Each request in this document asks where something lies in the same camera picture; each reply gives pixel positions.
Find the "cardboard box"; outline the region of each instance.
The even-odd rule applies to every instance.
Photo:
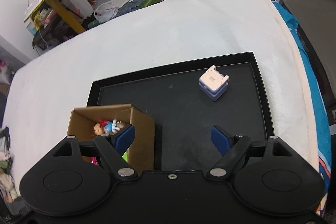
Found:
[[[8,96],[9,87],[10,87],[9,84],[0,84],[0,92]]]
[[[79,142],[93,139],[93,127],[99,120],[117,119],[135,127],[135,140],[128,148],[127,162],[138,172],[154,168],[154,120],[132,104],[75,108],[71,112],[68,135]]]

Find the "toy figure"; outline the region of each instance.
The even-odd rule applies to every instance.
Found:
[[[108,120],[99,120],[99,123],[102,127],[105,127],[109,121]]]
[[[113,120],[113,122],[108,121],[104,127],[105,133],[116,134],[117,131],[121,130],[125,124],[123,122],[117,122],[117,120]]]
[[[93,131],[97,136],[105,133],[100,123],[95,124]]]

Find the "white plastic bag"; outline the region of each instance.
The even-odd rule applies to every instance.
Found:
[[[110,0],[109,2],[115,5],[116,7],[118,7],[118,9],[120,9],[126,3],[131,2],[131,1],[134,1],[134,0]]]
[[[115,17],[118,12],[118,7],[113,3],[113,1],[108,1],[99,5],[94,11],[94,17],[100,22],[104,23],[109,21],[111,18]]]
[[[0,84],[11,83],[11,70],[8,68],[5,62],[0,60]]]

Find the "bed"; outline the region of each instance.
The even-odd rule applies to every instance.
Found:
[[[271,0],[166,0],[106,22],[31,61],[15,75],[4,115],[22,176],[67,132],[93,81],[239,52],[259,66],[274,134],[330,179],[330,133],[297,20]],[[323,213],[326,196],[321,204]]]

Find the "white wall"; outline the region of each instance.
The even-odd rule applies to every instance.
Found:
[[[32,48],[33,36],[23,22],[27,7],[27,0],[0,1],[0,45],[25,64],[38,56]]]
[[[14,70],[18,70],[19,68],[25,65],[25,63],[19,61],[19,59],[27,60],[27,63],[30,61],[30,59],[27,56],[25,56],[22,52],[20,52],[17,48],[15,48],[1,35],[0,35],[0,59],[5,61],[6,64]]]

